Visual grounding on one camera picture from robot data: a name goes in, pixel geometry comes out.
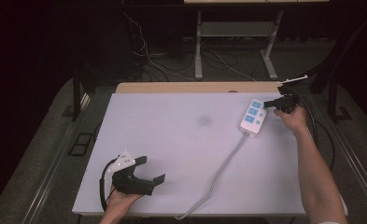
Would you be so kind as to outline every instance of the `white table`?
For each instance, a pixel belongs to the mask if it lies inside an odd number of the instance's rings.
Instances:
[[[166,174],[165,182],[152,196],[136,202],[128,216],[184,214],[207,193],[215,172],[242,138],[238,127],[249,102],[279,96],[278,92],[114,94],[73,212],[103,214],[99,178],[105,165],[128,149],[134,157],[148,156],[146,164],[136,167],[137,177],[150,180]],[[259,135],[246,139],[212,197],[191,216],[304,215],[296,153],[290,130],[268,113]],[[106,194],[110,185],[111,175],[106,175]]]

